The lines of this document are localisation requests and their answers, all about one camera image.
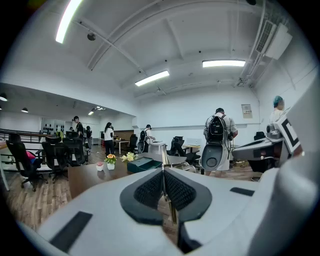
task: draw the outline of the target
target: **wooden desk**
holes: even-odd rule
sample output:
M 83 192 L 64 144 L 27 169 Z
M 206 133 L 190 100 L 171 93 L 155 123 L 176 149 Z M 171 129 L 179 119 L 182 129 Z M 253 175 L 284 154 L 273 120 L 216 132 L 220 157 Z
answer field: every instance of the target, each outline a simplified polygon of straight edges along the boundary
M 116 160 L 114 170 L 108 170 L 107 164 L 102 171 L 97 171 L 96 164 L 81 165 L 68 168 L 68 179 L 70 194 L 72 198 L 94 185 L 116 180 L 133 174 L 127 171 L 127 163 L 122 162 L 121 158 Z
M 121 154 L 121 143 L 129 143 L 129 140 L 116 140 L 114 139 L 113 142 L 119 143 L 119 155 Z

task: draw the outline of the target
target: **black backpack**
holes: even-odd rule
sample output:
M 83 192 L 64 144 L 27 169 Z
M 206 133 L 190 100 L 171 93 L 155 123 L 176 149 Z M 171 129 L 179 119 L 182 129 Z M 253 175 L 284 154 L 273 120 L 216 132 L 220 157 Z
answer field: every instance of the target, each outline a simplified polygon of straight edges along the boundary
M 222 117 L 214 116 L 209 126 L 204 129 L 204 136 L 207 143 L 223 143 L 225 132 L 228 133 L 224 120 L 225 117 L 225 114 Z
M 146 131 L 145 130 L 142 130 L 141 132 L 140 132 L 140 141 L 145 141 L 145 139 L 146 139 L 146 136 L 147 136 L 147 133 L 146 133 Z

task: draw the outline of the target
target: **green box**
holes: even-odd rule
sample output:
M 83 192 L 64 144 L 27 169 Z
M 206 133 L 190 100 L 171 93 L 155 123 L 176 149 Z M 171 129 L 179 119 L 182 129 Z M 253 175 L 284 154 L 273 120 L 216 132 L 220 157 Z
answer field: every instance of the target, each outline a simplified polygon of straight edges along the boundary
M 128 162 L 126 167 L 129 172 L 140 173 L 151 169 L 156 169 L 162 166 L 162 162 L 155 161 L 152 158 L 142 157 L 137 160 Z

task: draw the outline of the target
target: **air vent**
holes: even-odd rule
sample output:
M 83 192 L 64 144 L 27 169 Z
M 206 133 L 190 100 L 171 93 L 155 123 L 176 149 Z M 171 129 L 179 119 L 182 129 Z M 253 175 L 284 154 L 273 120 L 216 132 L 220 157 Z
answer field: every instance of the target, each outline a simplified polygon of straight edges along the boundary
M 260 39 L 256 45 L 255 50 L 261 54 L 264 54 L 267 47 L 275 33 L 277 25 L 273 24 L 269 20 L 266 20 L 263 26 L 263 30 Z

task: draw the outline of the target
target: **white machine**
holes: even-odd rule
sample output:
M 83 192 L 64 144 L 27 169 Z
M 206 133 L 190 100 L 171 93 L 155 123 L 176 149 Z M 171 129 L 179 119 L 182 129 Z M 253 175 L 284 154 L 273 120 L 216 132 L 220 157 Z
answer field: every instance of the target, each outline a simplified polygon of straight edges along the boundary
M 276 158 L 275 148 L 281 145 L 281 167 L 267 170 L 260 182 L 179 170 L 168 164 L 163 150 L 162 168 L 88 189 L 37 232 L 20 227 L 43 255 L 279 254 L 293 242 L 319 200 L 320 172 L 315 168 L 320 166 L 319 145 L 308 137 L 319 134 L 320 116 L 313 116 L 317 120 L 306 131 L 299 114 L 301 109 L 319 109 L 319 95 L 319 85 L 314 84 L 270 127 L 267 139 L 233 151 L 258 161 Z M 290 158 L 299 146 L 303 154 Z M 164 233 L 157 211 L 163 194 L 178 212 L 177 246 Z

